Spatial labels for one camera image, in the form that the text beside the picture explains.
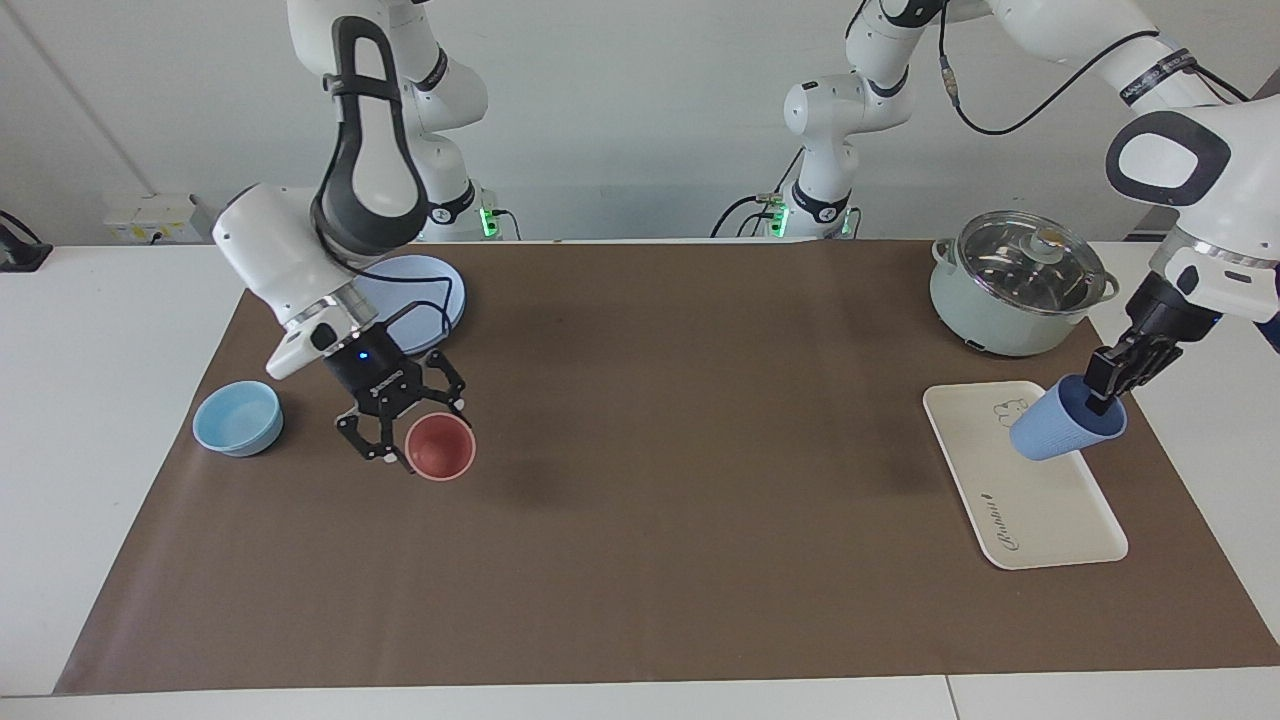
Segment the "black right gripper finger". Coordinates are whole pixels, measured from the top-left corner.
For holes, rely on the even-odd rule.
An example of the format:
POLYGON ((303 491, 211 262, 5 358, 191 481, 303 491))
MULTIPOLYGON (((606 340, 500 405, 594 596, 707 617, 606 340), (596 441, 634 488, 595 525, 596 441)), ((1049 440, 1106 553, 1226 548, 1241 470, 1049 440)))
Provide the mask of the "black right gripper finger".
POLYGON ((439 404, 447 407, 451 415, 458 418, 465 424, 470 424, 470 420, 465 416, 465 379, 445 354, 440 348, 430 348, 425 354, 413 357, 413 361, 419 368, 413 389, 415 398, 439 404), (434 387, 428 383, 435 375, 443 377, 443 386, 434 387))
POLYGON ((415 474, 406 452, 396 443, 396 419, 393 404, 379 404, 378 411, 370 415, 357 407, 352 407, 347 414, 339 415, 334 427, 347 443, 365 461, 380 459, 384 462, 398 462, 408 474, 415 474), (378 419, 378 438, 367 439, 360 432, 360 419, 370 416, 378 419))

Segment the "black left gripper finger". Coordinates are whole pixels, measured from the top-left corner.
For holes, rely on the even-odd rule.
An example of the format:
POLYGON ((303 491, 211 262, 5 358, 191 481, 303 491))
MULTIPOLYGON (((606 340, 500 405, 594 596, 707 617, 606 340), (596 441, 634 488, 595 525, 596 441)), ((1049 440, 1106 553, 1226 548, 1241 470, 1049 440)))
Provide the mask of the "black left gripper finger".
POLYGON ((1085 369, 1085 387, 1089 397, 1085 406, 1096 415, 1103 416, 1126 392, 1132 375, 1130 345, 1103 346, 1097 348, 1085 369))
POLYGON ((1147 384, 1169 364, 1167 343, 1132 343, 1120 357, 1120 395, 1147 384))

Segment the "pink plastic cup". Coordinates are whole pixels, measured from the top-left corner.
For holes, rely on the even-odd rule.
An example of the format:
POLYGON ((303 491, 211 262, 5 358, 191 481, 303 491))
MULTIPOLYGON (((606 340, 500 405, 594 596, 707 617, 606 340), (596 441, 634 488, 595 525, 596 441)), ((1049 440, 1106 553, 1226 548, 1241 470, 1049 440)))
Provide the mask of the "pink plastic cup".
POLYGON ((415 474, 434 482, 449 482, 461 478, 474 465, 477 441, 462 418, 433 413, 411 425, 403 452, 415 474))

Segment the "blue ribbed plastic cup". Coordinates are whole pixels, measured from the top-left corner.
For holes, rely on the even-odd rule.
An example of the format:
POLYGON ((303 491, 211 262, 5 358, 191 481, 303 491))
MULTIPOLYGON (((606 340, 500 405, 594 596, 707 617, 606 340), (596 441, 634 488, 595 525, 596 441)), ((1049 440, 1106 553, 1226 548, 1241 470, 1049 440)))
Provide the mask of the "blue ribbed plastic cup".
POLYGON ((1123 401, 1105 401, 1098 413, 1094 405, 1083 375, 1061 378, 1014 423, 1012 447, 1023 457, 1044 461, 1123 436, 1128 429, 1123 401))

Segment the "cream tray with bear print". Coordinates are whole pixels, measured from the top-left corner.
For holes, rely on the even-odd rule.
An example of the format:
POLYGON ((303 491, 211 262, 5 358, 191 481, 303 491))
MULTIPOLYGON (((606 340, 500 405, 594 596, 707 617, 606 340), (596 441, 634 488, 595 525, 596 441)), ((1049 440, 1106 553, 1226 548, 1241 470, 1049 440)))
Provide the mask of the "cream tray with bear print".
POLYGON ((1002 570, 1128 556, 1129 541, 1078 450, 1044 460, 1010 439, 1044 396, 1029 380, 932 386, 923 406, 983 555, 1002 570))

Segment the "mint green electric pot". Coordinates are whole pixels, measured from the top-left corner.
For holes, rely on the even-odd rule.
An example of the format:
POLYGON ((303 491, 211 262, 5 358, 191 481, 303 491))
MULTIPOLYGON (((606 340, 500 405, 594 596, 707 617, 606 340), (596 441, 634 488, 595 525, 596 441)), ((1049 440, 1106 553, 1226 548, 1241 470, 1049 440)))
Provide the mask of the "mint green electric pot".
POLYGON ((1043 316, 1012 307, 983 291, 946 258, 955 238, 931 245, 929 292, 936 314, 965 345, 1005 357, 1029 357, 1059 347, 1087 316, 1043 316))

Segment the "light blue bowl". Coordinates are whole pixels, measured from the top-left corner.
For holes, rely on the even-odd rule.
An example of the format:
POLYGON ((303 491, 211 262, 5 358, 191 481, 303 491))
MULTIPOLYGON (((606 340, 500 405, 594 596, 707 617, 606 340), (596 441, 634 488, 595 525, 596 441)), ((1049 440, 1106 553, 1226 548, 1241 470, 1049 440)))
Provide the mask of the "light blue bowl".
POLYGON ((196 441, 229 457, 251 457, 266 451, 283 428, 279 396, 259 380, 238 380, 212 392, 192 420, 196 441))

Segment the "glass pot lid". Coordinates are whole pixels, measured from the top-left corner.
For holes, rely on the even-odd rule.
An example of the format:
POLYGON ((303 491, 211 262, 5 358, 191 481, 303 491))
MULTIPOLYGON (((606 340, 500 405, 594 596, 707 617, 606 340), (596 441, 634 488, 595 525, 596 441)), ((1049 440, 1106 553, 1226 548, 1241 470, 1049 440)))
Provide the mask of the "glass pot lid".
POLYGON ((1085 240, 1028 211, 973 218, 946 258, 992 297, 1043 316, 1085 313, 1120 291, 1085 240))

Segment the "brown table mat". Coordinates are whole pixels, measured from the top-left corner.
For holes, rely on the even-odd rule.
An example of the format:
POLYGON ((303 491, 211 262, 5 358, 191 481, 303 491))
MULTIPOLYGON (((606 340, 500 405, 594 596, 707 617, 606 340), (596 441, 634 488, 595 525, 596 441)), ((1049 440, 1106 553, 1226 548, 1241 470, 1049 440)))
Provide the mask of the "brown table mat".
POLYGON ((434 254, 467 290, 470 471, 364 461, 321 364, 264 454, 183 432, 56 692, 1280 665, 1138 409, 1085 454, 1125 559, 986 559, 924 392, 1051 383, 1100 340, 974 354, 922 241, 434 254))

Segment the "white wall socket box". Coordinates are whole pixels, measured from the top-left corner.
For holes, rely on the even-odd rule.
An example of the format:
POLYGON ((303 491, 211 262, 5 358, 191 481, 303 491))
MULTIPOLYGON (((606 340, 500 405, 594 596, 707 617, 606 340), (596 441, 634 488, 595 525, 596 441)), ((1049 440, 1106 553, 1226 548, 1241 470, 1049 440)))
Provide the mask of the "white wall socket box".
POLYGON ((102 225, 119 245, 212 242, 212 220, 192 193, 105 193, 102 225))

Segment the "black clamp mount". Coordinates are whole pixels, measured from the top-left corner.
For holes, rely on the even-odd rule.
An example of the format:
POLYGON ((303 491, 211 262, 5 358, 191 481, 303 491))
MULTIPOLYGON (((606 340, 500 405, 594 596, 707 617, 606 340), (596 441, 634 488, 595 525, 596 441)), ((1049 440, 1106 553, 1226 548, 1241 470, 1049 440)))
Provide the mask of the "black clamp mount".
POLYGON ((23 220, 0 210, 0 273, 33 273, 52 250, 23 220))

